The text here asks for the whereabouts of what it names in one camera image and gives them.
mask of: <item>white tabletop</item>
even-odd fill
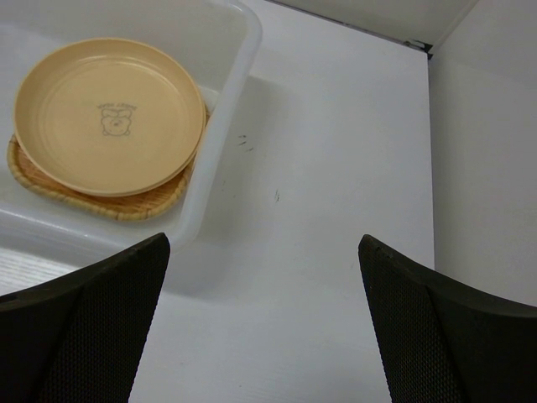
[[[357,245],[433,265],[425,54],[246,3],[263,44],[131,401],[389,401]]]

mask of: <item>white plastic tray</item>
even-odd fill
[[[111,222],[23,189],[0,159],[0,245],[46,239],[92,259],[158,232],[172,250],[200,228],[216,168],[242,86],[261,41],[255,14],[235,0],[2,0],[0,3],[0,147],[13,133],[13,99],[27,71],[57,47],[91,37],[122,37],[154,45],[196,79],[211,120],[184,201],[140,223]]]

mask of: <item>white wall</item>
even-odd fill
[[[480,0],[430,65],[436,269],[537,306],[537,2]]]
[[[274,0],[399,40],[435,44],[476,0]]]

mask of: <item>woven bamboo tray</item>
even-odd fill
[[[180,199],[192,175],[194,161],[156,189],[125,197],[88,196],[53,181],[32,164],[15,136],[9,141],[8,166],[15,180],[33,193],[112,220],[142,221],[168,211]]]

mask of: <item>tan plastic plate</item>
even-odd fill
[[[125,39],[91,39],[39,62],[19,88],[15,135],[44,173],[93,196],[162,185],[191,161],[205,104],[164,53]]]

